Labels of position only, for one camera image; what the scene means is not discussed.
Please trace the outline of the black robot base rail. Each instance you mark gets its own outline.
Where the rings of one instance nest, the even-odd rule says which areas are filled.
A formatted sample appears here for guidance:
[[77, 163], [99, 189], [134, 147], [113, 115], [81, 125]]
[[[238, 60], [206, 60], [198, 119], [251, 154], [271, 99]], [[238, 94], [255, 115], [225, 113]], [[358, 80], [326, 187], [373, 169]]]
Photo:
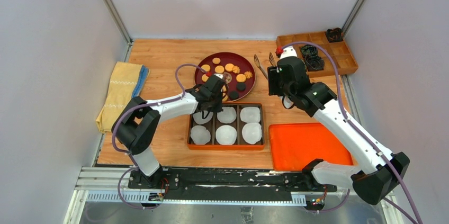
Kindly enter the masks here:
[[87, 202], [310, 207], [324, 204], [334, 185], [310, 185], [300, 172], [269, 169], [163, 167], [152, 182], [140, 171], [83, 167], [75, 185]]

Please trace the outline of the metal tongs white handle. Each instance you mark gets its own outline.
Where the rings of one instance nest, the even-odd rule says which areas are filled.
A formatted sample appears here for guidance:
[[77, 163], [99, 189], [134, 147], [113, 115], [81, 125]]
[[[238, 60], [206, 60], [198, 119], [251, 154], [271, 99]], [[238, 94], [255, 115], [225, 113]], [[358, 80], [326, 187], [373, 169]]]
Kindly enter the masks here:
[[268, 67], [277, 66], [276, 60], [272, 52], [269, 53], [268, 58], [266, 59], [260, 59], [257, 54], [254, 54], [254, 64], [259, 69], [259, 71], [262, 73], [262, 75], [265, 77], [266, 80], [268, 80], [268, 73], [267, 73]]

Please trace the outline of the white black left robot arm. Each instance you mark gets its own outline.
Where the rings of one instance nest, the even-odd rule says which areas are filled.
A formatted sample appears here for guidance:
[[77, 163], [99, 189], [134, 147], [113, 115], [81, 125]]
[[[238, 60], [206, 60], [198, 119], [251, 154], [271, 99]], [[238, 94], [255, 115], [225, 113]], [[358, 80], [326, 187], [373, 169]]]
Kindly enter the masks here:
[[158, 125], [183, 115], [222, 111], [225, 84], [222, 74], [212, 74], [204, 84], [178, 95], [152, 101], [138, 96], [124, 108], [112, 127], [113, 137], [126, 147], [148, 188], [155, 189], [162, 182], [162, 167], [150, 147]]

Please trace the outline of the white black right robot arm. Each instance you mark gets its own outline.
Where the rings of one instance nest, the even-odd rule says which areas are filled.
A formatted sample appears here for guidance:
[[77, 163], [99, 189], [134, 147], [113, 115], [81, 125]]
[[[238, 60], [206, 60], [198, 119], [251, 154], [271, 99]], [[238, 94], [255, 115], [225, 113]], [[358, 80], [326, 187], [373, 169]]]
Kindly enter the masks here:
[[403, 153], [393, 153], [374, 139], [340, 105], [324, 83], [312, 83], [306, 66], [292, 46], [276, 51], [275, 66], [268, 67], [268, 93], [281, 98], [286, 109], [303, 110], [327, 128], [355, 158], [356, 165], [332, 164], [315, 159], [303, 168], [303, 186], [315, 191], [323, 184], [353, 190], [363, 201], [376, 205], [403, 179], [410, 164]]

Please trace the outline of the orange compartment cookie box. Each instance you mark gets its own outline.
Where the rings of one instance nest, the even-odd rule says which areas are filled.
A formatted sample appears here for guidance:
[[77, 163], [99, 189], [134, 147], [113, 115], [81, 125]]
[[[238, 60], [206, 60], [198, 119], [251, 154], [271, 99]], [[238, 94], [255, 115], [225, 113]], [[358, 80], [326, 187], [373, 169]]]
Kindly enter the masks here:
[[190, 116], [187, 146], [191, 150], [262, 150], [264, 112], [260, 103], [234, 103], [219, 113]]

